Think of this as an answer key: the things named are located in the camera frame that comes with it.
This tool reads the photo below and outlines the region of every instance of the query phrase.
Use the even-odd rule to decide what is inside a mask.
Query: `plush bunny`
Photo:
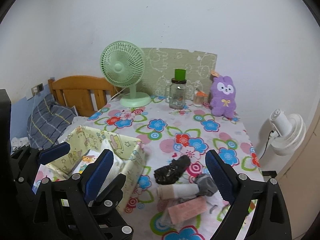
[[[214,76],[210,91],[212,95],[210,102],[212,115],[234,118],[236,89],[233,86],[232,79],[228,76]]]

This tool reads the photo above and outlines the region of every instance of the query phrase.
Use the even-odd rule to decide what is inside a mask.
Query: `grey sock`
[[[214,183],[210,174],[200,174],[196,177],[195,183],[198,184],[199,193],[197,196],[208,196],[211,197],[218,191],[216,184]]]

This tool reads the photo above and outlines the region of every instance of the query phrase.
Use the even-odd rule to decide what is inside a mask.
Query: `floral tablecloth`
[[[237,115],[233,119],[214,117],[208,103],[195,107],[191,101],[187,101],[183,110],[174,110],[163,97],[151,98],[149,105],[132,109],[121,106],[115,99],[84,123],[85,126],[137,137],[144,143],[147,164],[122,216],[134,228],[133,239],[210,239],[228,211],[228,202],[217,192],[206,197],[208,211],[188,220],[182,229],[164,226],[159,220],[167,202],[159,200],[156,195],[158,185],[154,170],[168,165],[173,158],[188,155],[191,165],[178,183],[192,183],[198,174],[209,173],[204,155],[207,150],[215,149],[237,173],[263,181],[255,150]],[[254,208],[253,201],[237,239],[244,239]]]

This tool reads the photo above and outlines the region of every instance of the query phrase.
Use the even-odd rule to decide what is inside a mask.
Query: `fan base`
[[[140,107],[146,106],[151,102],[151,98],[148,94],[143,92],[137,92],[135,98],[130,98],[130,93],[124,95],[120,99],[120,104],[125,107]]]

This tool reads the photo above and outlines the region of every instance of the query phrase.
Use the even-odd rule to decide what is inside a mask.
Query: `wooden headboard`
[[[57,81],[49,79],[48,84],[51,94],[59,104],[68,107],[76,106],[79,115],[87,117],[95,113],[90,90],[94,91],[98,109],[107,104],[105,91],[109,91],[111,97],[116,94],[115,87],[105,78],[92,76],[70,76]]]

